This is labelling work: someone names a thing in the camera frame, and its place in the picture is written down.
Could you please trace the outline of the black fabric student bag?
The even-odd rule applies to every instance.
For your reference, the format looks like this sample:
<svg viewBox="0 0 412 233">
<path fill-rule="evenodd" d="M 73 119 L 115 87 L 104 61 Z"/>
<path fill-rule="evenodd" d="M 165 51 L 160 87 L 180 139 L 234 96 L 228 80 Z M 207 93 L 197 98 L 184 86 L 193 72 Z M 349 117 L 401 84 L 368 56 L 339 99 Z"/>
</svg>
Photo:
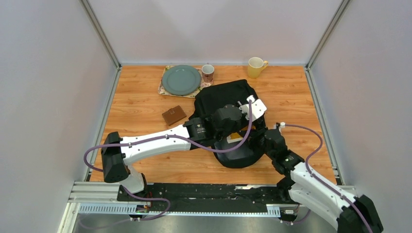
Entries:
<svg viewBox="0 0 412 233">
<path fill-rule="evenodd" d="M 205 87 L 195 97 L 194 113 L 189 116 L 189 120 L 213 114 L 228 104 L 235 106 L 247 104 L 250 95 L 255 99 L 259 98 L 255 89 L 245 79 Z M 263 150 L 257 143 L 250 146 L 245 142 L 234 151 L 213 154 L 224 167 L 244 168 L 257 162 L 263 156 Z"/>
</svg>

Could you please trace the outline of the brown leather wallet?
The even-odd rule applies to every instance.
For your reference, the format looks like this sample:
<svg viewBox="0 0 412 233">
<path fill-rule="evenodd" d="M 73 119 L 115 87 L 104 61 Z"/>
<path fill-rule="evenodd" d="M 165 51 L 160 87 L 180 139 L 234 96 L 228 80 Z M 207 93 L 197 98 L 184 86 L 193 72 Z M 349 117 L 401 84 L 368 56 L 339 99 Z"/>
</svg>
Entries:
<svg viewBox="0 0 412 233">
<path fill-rule="evenodd" d="M 186 113 L 180 105 L 177 105 L 162 114 L 165 123 L 170 126 L 186 117 Z"/>
</svg>

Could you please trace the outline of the orange paperback book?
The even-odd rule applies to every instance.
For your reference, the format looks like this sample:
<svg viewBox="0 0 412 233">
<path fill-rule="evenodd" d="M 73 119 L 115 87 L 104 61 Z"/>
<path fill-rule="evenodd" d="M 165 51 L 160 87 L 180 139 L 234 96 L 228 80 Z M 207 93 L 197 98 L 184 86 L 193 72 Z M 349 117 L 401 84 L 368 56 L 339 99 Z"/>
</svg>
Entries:
<svg viewBox="0 0 412 233">
<path fill-rule="evenodd" d="M 245 136 L 247 130 L 244 131 L 239 131 L 239 132 L 235 132 L 230 134 L 227 138 L 226 141 L 227 143 L 235 143 L 235 142 L 240 142 L 241 140 L 243 140 L 243 137 Z"/>
</svg>

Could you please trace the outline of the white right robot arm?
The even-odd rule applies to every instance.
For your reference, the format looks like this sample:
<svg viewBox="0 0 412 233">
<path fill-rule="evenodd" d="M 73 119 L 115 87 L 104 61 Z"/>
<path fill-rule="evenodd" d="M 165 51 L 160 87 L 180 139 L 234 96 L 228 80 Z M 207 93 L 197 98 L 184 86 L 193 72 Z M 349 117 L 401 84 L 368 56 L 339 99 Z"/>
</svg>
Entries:
<svg viewBox="0 0 412 233">
<path fill-rule="evenodd" d="M 264 153 L 284 175 L 277 183 L 282 203 L 297 202 L 323 218 L 339 233 L 381 233 L 384 228 L 373 201 L 338 187 L 288 149 L 279 129 L 259 131 Z"/>
</svg>

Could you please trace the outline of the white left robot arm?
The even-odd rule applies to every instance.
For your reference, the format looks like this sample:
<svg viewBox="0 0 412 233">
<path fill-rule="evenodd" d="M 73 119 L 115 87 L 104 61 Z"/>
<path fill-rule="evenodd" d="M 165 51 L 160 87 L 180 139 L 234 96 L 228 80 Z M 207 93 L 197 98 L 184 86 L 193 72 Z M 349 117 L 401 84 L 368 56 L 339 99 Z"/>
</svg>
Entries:
<svg viewBox="0 0 412 233">
<path fill-rule="evenodd" d="M 215 153 L 226 153 L 242 146 L 257 119 L 260 110 L 249 103 L 237 107 L 226 105 L 208 117 L 197 117 L 172 129 L 137 137 L 120 137 L 118 132 L 109 133 L 101 145 L 103 180 L 120 183 L 136 201 L 148 197 L 148 187 L 143 175 L 132 164 L 145 158 L 174 151 L 204 149 Z M 246 135 L 235 146 L 219 150 L 213 145 L 232 133 L 247 127 Z"/>
</svg>

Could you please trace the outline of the brown patterned mug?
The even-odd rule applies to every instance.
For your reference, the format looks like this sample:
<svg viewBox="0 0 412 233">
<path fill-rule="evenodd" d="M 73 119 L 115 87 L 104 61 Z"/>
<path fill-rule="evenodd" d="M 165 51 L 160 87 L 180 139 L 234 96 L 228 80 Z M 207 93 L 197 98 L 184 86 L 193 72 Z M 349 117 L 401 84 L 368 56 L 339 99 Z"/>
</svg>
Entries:
<svg viewBox="0 0 412 233">
<path fill-rule="evenodd" d="M 210 65 L 210 64 L 203 65 L 201 68 L 203 81 L 206 83 L 212 83 L 213 77 L 214 77 L 214 71 L 215 71 L 215 68 L 213 65 Z"/>
</svg>

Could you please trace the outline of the yellow ceramic mug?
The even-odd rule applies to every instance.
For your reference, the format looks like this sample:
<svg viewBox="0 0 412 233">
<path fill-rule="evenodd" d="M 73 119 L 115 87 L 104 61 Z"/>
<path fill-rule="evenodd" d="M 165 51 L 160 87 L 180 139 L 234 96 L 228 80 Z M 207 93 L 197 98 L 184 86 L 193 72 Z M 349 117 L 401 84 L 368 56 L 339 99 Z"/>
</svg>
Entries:
<svg viewBox="0 0 412 233">
<path fill-rule="evenodd" d="M 248 61 L 247 74 L 249 78 L 257 78 L 261 72 L 268 66 L 269 62 L 259 57 L 252 57 Z"/>
</svg>

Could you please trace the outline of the teal ceramic plate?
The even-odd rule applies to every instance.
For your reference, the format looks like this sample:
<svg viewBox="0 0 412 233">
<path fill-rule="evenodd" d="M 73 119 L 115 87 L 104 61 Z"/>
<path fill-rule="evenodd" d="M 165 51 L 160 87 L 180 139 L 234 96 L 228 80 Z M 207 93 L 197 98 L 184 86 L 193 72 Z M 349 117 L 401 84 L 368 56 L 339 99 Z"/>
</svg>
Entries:
<svg viewBox="0 0 412 233">
<path fill-rule="evenodd" d="M 199 71 L 188 65 L 177 65 L 169 68 L 162 76 L 164 89 L 177 96 L 194 92 L 201 84 Z"/>
</svg>

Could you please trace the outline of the floral serving tray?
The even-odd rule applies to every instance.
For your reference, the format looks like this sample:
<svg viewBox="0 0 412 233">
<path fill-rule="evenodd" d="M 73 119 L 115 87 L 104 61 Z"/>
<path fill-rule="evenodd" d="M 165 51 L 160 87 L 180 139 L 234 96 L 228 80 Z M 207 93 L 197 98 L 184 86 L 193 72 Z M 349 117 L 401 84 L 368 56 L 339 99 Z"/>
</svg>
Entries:
<svg viewBox="0 0 412 233">
<path fill-rule="evenodd" d="M 171 68 L 171 67 L 173 67 L 173 66 L 166 66 L 165 68 L 164 68 L 164 71 L 163 71 L 163 74 L 165 73 L 165 71 L 167 71 L 169 68 Z M 201 72 L 201 69 L 200 68 L 196 68 L 198 71 L 199 71 L 199 73 L 200 73 L 200 75 L 201 75 L 201 78 L 202 78 L 202 72 Z M 169 92 L 167 92 L 165 89 L 164 89 L 164 87 L 163 87 L 163 85 L 162 85 L 162 82 L 160 81 L 160 84 L 159 84 L 159 87 L 158 87 L 158 93 L 159 94 L 161 94 L 161 95 L 166 95 L 166 96 L 176 96 L 176 97 L 184 97 L 184 98 L 195 98 L 195 96 L 201 91 L 201 90 L 203 90 L 204 88 L 206 88 L 206 87 L 210 87 L 210 86 L 212 86 L 213 85 L 213 82 L 212 83 L 206 83 L 206 82 L 204 82 L 203 81 L 203 78 L 201 79 L 201 84 L 200 84 L 200 86 L 194 91 L 194 92 L 192 92 L 192 93 L 190 93 L 190 94 L 188 94 L 188 95 L 184 95 L 184 96 L 177 96 L 177 95 L 173 95 L 173 94 L 171 94 L 171 93 L 169 93 Z"/>
</svg>

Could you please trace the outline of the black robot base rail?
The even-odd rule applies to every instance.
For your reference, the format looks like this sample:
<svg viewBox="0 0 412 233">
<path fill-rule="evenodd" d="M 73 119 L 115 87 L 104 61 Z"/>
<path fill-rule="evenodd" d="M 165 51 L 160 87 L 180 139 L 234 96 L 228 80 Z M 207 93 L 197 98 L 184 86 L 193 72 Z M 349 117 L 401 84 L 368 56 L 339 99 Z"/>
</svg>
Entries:
<svg viewBox="0 0 412 233">
<path fill-rule="evenodd" d="M 165 210 L 165 200 L 171 203 L 170 212 L 263 213 L 270 204 L 297 212 L 300 207 L 273 185 L 153 183 L 137 196 L 151 198 L 151 212 Z"/>
</svg>

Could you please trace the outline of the aluminium frame post right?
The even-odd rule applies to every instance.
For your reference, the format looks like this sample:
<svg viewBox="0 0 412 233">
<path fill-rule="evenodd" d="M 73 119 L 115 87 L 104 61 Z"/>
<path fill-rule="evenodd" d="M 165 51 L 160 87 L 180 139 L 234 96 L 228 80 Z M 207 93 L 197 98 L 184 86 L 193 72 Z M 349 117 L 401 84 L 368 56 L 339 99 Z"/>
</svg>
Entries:
<svg viewBox="0 0 412 233">
<path fill-rule="evenodd" d="M 344 15 L 348 5 L 351 3 L 351 0 L 342 0 L 334 13 L 331 21 L 326 27 L 326 30 L 324 31 L 323 35 L 321 36 L 320 41 L 318 42 L 314 52 L 312 53 L 311 57 L 309 58 L 309 61 L 306 63 L 306 70 L 309 71 L 315 64 L 317 58 L 319 57 L 321 51 L 323 50 L 323 47 L 326 45 L 328 39 L 332 35 L 333 31 L 335 30 L 336 26 L 338 25 L 340 19 Z"/>
</svg>

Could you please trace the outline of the aluminium frame post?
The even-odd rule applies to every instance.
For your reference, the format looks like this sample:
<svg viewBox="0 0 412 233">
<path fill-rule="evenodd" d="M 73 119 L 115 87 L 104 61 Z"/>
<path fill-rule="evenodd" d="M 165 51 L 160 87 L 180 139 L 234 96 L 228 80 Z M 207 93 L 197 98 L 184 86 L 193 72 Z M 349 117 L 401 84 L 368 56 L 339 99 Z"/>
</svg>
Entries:
<svg viewBox="0 0 412 233">
<path fill-rule="evenodd" d="M 326 45 L 328 39 L 332 35 L 333 31 L 335 30 L 336 26 L 338 25 L 340 19 L 344 15 L 348 5 L 351 3 L 351 0 L 342 0 L 334 13 L 331 21 L 326 27 L 326 30 L 324 31 L 323 35 L 321 36 L 320 41 L 318 42 L 314 52 L 312 53 L 311 57 L 309 58 L 309 61 L 306 63 L 306 70 L 309 71 L 315 64 L 317 58 L 319 57 L 321 51 L 323 50 L 323 47 Z"/>
<path fill-rule="evenodd" d="M 107 54 L 109 55 L 113 65 L 116 67 L 117 70 L 121 69 L 121 63 L 111 46 L 98 18 L 97 15 L 95 14 L 93 7 L 88 0 L 79 0 L 80 4 L 82 5 L 87 17 L 89 18 L 93 28 L 95 29 L 100 41 L 102 42 Z"/>
</svg>

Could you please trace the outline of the aluminium frame post left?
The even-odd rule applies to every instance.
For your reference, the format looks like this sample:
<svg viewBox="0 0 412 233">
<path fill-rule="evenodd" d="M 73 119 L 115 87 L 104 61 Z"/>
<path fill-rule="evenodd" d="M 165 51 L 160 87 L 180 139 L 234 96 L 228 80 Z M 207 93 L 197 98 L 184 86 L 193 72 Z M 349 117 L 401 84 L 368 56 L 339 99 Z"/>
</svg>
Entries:
<svg viewBox="0 0 412 233">
<path fill-rule="evenodd" d="M 80 4 L 82 5 L 87 17 L 89 18 L 93 28 L 95 29 L 100 41 L 102 42 L 107 54 L 109 55 L 113 65 L 116 67 L 117 70 L 121 69 L 121 63 L 111 46 L 98 18 L 97 15 L 95 14 L 93 7 L 88 0 L 79 0 Z"/>
</svg>

